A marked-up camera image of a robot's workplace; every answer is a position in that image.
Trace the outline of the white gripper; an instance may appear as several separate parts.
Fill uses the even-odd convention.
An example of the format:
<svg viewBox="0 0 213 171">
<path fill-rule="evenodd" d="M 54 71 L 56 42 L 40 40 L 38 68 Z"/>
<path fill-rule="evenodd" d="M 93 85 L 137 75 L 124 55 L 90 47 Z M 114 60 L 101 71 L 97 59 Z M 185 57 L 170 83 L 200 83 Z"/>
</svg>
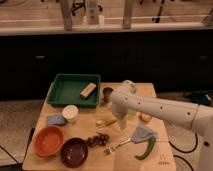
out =
<svg viewBox="0 0 213 171">
<path fill-rule="evenodd" d="M 113 115 L 118 118 L 118 125 L 120 130 L 123 131 L 126 128 L 127 120 L 124 118 L 127 114 L 128 109 L 124 106 L 120 106 L 118 104 L 112 105 L 112 113 Z"/>
</svg>

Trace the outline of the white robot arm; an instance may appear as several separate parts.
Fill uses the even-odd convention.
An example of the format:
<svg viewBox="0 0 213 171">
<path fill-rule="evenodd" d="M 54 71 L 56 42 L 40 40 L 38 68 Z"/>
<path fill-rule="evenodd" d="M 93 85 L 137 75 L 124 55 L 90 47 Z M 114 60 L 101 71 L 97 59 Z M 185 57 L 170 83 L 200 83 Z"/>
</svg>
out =
<svg viewBox="0 0 213 171">
<path fill-rule="evenodd" d="M 129 109 L 171 122 L 203 137 L 197 171 L 213 171 L 213 108 L 189 102 L 136 95 L 135 84 L 125 80 L 110 96 L 112 113 L 122 120 Z"/>
</svg>

